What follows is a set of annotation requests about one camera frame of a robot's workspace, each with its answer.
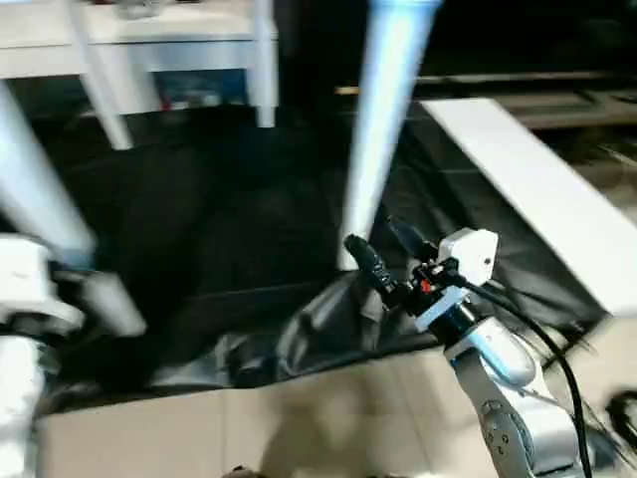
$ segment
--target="white robotic arm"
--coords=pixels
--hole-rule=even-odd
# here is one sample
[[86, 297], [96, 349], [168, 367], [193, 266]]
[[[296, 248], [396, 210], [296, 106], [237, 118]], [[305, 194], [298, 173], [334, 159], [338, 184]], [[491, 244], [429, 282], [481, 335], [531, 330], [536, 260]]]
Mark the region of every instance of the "white robotic arm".
[[533, 352], [496, 318], [480, 317], [463, 287], [478, 288], [491, 279], [497, 235], [463, 229], [436, 248], [401, 221], [391, 220], [390, 227], [421, 262], [411, 281], [393, 280], [364, 240], [349, 236], [345, 247], [387, 307], [404, 307], [418, 331], [431, 332], [445, 346], [499, 476], [586, 477], [576, 427], [550, 394]]

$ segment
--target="cable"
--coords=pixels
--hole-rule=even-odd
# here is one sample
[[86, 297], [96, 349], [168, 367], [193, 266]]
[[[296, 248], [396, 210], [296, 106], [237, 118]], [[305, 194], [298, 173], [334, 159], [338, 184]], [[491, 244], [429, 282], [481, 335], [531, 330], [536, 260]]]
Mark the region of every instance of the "cable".
[[637, 404], [637, 390], [624, 390], [613, 395], [606, 411], [617, 434], [637, 451], [637, 427], [628, 415], [628, 407], [634, 404]]
[[489, 292], [482, 287], [475, 286], [468, 282], [464, 277], [459, 276], [457, 274], [451, 275], [451, 280], [454, 284], [459, 287], [464, 287], [469, 289], [472, 292], [475, 292], [479, 296], [487, 299], [488, 301], [494, 303], [498, 307], [504, 309], [509, 312], [513, 316], [515, 316], [518, 320], [523, 322], [525, 325], [529, 327], [548, 347], [548, 349], [555, 355], [557, 362], [561, 366], [562, 370], [564, 370], [564, 375], [566, 377], [566, 383], [568, 384], [568, 388], [570, 390], [570, 396], [573, 402], [573, 414], [574, 414], [574, 424], [575, 424], [575, 432], [577, 433], [577, 444], [579, 445], [579, 456], [581, 459], [581, 467], [584, 472], [584, 476], [586, 478], [592, 478], [593, 472], [590, 466], [590, 458], [588, 457], [588, 445], [586, 443], [586, 423], [584, 421], [584, 409], [582, 406], [581, 394], [579, 393], [579, 387], [577, 386], [577, 380], [575, 378], [575, 374], [573, 370], [570, 368], [568, 361], [564, 358], [561, 350], [557, 346], [557, 344], [552, 340], [551, 337], [539, 326], [539, 324], [534, 321], [531, 317], [526, 315], [524, 312], [519, 311], [515, 307], [509, 305], [502, 298], [497, 296], [496, 294]]

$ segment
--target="black tarp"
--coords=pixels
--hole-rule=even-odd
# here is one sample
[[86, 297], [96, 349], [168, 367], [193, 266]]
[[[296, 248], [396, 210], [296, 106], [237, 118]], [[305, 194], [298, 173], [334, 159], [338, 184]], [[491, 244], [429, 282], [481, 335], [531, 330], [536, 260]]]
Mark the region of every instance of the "black tarp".
[[[283, 113], [274, 129], [230, 108], [128, 121], [129, 151], [112, 151], [95, 119], [34, 124], [100, 238], [100, 267], [120, 274], [148, 322], [139, 338], [105, 335], [93, 321], [73, 337], [56, 409], [260, 386], [435, 346], [400, 311], [370, 317], [356, 273], [335, 268], [351, 116]], [[404, 274], [407, 258], [380, 220], [387, 212], [433, 241], [465, 226], [497, 231], [496, 278], [567, 334], [604, 315], [416, 106], [371, 238]]]

